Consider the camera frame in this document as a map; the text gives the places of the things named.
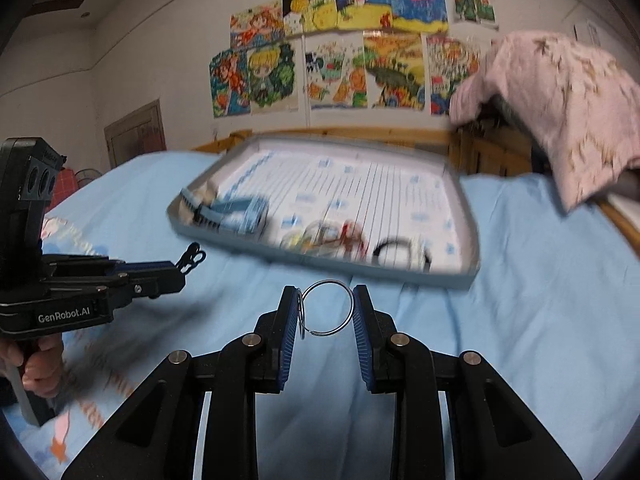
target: finger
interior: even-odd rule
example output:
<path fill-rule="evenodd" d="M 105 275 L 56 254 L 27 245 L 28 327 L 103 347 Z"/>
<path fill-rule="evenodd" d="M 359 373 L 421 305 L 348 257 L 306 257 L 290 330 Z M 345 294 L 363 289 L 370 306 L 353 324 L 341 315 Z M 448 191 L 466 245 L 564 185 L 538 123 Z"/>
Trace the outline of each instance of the finger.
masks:
<path fill-rule="evenodd" d="M 13 366 L 21 366 L 24 361 L 18 345 L 7 339 L 0 339 L 0 358 L 10 362 Z"/>
<path fill-rule="evenodd" d="M 53 373 L 45 379 L 22 378 L 25 390 L 35 393 L 39 397 L 52 396 L 58 392 L 60 379 L 62 378 L 62 366 L 53 370 Z"/>
<path fill-rule="evenodd" d="M 45 379 L 59 366 L 62 366 L 62 347 L 56 346 L 29 357 L 24 374 L 30 379 Z"/>
<path fill-rule="evenodd" d="M 50 350 L 60 345 L 62 345 L 62 334 L 46 335 L 38 340 L 40 350 Z"/>

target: red checkered fabric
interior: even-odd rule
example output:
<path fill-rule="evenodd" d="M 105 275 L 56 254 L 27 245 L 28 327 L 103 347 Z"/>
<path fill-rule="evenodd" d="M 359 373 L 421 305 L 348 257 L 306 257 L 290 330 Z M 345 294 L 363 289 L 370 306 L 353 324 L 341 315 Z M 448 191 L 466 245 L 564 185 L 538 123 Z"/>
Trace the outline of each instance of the red checkered fabric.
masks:
<path fill-rule="evenodd" d="M 47 211 L 55 208 L 60 202 L 64 199 L 70 197 L 78 191 L 78 181 L 76 180 L 76 174 L 73 170 L 62 169 L 60 173 L 58 173 L 58 178 L 56 179 L 56 185 L 53 187 L 53 197 L 51 199 L 51 204 L 47 208 Z"/>

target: door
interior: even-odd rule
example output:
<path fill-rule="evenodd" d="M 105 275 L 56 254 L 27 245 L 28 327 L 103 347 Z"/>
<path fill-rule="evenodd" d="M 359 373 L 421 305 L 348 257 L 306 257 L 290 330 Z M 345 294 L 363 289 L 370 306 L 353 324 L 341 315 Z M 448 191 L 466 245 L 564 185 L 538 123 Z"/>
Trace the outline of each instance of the door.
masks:
<path fill-rule="evenodd" d="M 166 150 L 160 103 L 154 101 L 104 129 L 111 168 L 143 153 Z"/>

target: pink blanket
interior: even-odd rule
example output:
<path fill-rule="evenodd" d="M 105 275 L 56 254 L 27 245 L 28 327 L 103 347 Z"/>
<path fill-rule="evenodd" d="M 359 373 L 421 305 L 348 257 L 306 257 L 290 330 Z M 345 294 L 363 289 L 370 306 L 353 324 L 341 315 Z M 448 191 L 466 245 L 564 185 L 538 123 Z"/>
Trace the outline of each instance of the pink blanket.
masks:
<path fill-rule="evenodd" d="M 453 94 L 453 125 L 495 94 L 545 150 L 567 211 L 640 166 L 640 87 L 599 48 L 555 32 L 507 35 Z"/>

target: screw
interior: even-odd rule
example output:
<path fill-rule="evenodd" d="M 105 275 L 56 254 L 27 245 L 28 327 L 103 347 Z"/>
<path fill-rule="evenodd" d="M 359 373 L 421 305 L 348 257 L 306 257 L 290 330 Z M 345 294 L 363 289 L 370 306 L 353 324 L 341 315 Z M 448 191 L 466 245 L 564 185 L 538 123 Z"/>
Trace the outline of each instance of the screw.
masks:
<path fill-rule="evenodd" d="M 482 358 L 476 354 L 475 352 L 466 352 L 462 358 L 465 360 L 465 363 L 468 365 L 479 365 L 482 362 Z"/>
<path fill-rule="evenodd" d="M 169 354 L 169 362 L 174 365 L 179 365 L 183 363 L 187 358 L 187 352 L 184 350 L 174 350 Z"/>
<path fill-rule="evenodd" d="M 260 341 L 262 338 L 257 334 L 247 334 L 242 338 L 242 344 L 245 346 L 256 346 Z"/>
<path fill-rule="evenodd" d="M 396 346 L 405 346 L 409 344 L 409 336 L 402 332 L 397 332 L 391 336 L 391 342 Z"/>

